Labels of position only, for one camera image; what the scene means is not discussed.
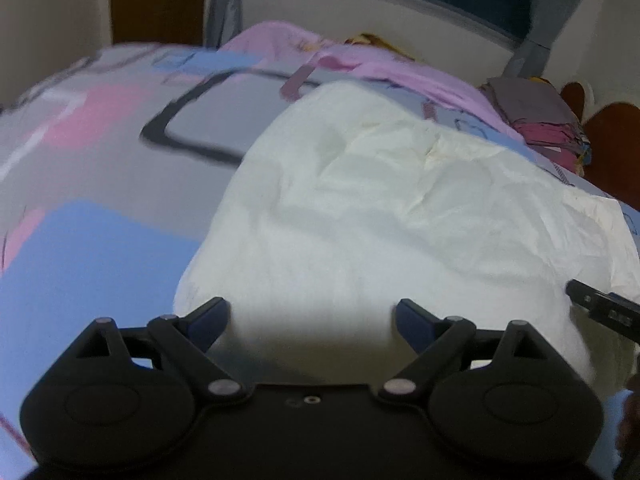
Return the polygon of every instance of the bed sheet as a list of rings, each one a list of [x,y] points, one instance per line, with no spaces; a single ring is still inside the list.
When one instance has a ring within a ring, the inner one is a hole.
[[[231,176],[289,106],[282,86],[299,68],[234,52],[118,46],[0,114],[0,412],[13,425],[28,389],[91,319],[137,325],[171,309]],[[316,69],[300,94],[338,79],[352,78]],[[465,110],[388,82],[367,85],[602,193]],[[640,215],[624,211],[638,244]],[[0,478],[30,466],[0,431]]]

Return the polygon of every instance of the bed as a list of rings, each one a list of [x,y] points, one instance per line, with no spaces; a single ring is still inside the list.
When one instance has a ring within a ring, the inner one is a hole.
[[[368,64],[356,62],[366,47],[323,43],[288,24],[263,27],[217,52],[107,48],[0,114],[7,426],[19,427],[21,400],[90,320],[140,326],[173,310],[178,282],[244,155],[283,111],[327,83],[357,80],[420,118],[518,153],[563,185],[606,196],[528,148],[476,89],[451,76],[371,49]],[[280,41],[283,29],[286,52],[265,39],[252,47],[252,35],[278,30]],[[640,214],[621,207],[639,247]],[[0,431],[0,477],[20,478],[32,466]]]

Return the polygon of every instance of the gray folded cloth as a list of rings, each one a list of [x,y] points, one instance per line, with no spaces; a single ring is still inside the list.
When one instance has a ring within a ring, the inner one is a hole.
[[[519,77],[492,77],[492,97],[509,123],[567,124],[577,121],[551,85]]]

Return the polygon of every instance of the pink blanket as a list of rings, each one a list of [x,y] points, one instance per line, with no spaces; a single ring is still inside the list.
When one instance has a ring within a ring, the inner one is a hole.
[[[268,61],[288,60],[310,64],[347,72],[362,79],[391,81],[445,107],[473,114],[499,132],[522,141],[522,136],[504,123],[479,90],[456,77],[388,50],[337,44],[285,22],[258,23],[220,50],[261,56]]]

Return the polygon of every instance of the black metal tool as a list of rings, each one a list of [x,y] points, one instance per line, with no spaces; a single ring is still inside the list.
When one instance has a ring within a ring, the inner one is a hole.
[[[640,305],[617,294],[605,294],[596,288],[571,280],[565,289],[573,304],[588,311],[594,321],[640,344]],[[640,434],[632,434],[622,452],[615,480],[640,479]]]
[[[525,321],[478,330],[402,300],[418,355],[372,392],[240,384],[203,354],[228,312],[215,298],[146,328],[94,320],[23,403],[28,479],[596,478],[600,403]]]

